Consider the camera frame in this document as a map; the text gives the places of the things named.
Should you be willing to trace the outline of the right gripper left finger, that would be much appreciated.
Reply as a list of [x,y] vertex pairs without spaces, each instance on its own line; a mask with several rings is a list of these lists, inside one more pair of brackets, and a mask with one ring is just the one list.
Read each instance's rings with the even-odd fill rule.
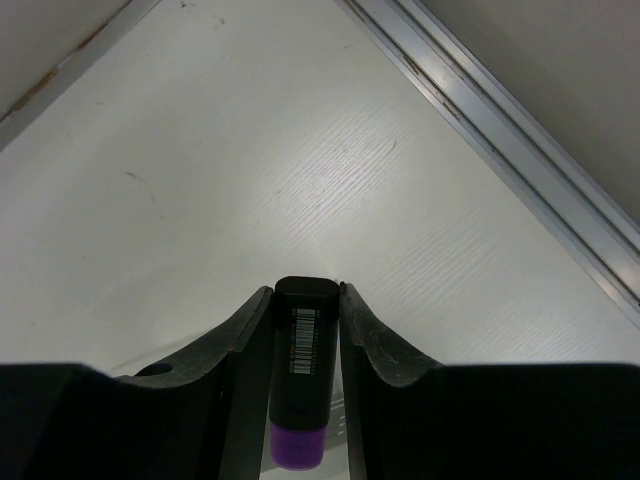
[[119,443],[115,479],[256,479],[273,364],[274,291],[259,288],[231,317],[174,353],[121,375],[142,416]]

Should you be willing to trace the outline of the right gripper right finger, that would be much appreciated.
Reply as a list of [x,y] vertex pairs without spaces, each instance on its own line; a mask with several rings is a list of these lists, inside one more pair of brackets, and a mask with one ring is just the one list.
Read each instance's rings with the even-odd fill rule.
[[442,365],[379,320],[355,286],[340,284],[340,357],[353,479],[434,479]]

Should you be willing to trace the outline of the purple cap highlighter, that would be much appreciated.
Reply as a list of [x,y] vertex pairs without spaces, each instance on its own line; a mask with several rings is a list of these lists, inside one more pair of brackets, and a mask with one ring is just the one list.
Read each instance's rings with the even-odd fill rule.
[[339,285],[289,276],[274,289],[270,454],[279,467],[311,470],[323,459],[339,327]]

